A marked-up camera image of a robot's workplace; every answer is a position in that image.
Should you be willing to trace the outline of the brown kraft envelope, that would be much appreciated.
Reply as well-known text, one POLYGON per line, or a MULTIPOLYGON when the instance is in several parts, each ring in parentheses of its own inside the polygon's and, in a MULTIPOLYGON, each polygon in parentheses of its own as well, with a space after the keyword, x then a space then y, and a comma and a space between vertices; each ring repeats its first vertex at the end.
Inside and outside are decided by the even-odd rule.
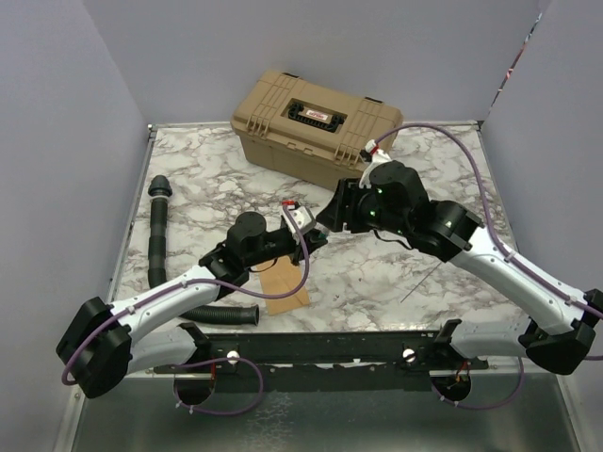
MULTIPOLYGON (((279 295, 292 291, 302 280, 302 270, 294 266, 288 257, 279 258, 275 264, 265 262, 254 268, 259 273, 262 291, 265 295, 279 295)), ((310 305, 310 297, 305 287, 295 294, 282 299, 265 299, 269 315, 281 315, 310 305)))

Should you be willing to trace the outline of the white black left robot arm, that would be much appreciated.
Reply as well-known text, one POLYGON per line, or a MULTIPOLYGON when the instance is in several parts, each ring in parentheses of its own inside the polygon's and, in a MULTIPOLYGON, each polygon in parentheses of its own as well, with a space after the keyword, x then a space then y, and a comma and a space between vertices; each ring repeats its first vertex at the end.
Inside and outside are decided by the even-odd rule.
POLYGON ((281 226, 274 231, 256 212, 239 215, 225 239, 182 275, 130 299, 85 301, 57 344, 62 383, 95 398, 145 367, 176 363, 190 372, 202 369, 208 349, 199 333, 157 328, 193 308, 243 292, 252 267, 281 257, 307 264, 310 254, 326 243, 327 235, 304 207, 284 207, 281 226))

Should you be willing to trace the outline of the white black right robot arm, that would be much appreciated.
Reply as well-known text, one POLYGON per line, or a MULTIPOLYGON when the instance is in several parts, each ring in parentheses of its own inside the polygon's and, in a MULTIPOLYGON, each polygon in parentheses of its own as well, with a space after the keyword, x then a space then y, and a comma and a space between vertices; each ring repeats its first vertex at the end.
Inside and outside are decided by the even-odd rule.
POLYGON ((332 233, 402 236, 413 250, 473 274, 524 311, 511 323, 449 321, 444 338, 432 346, 442 367, 478 357, 527 357, 546 371, 569 375, 590 352, 601 291, 559 282, 496 244, 476 214, 457 202, 430 200, 418 173, 399 161, 379 164, 363 179, 340 180, 317 221, 332 233))

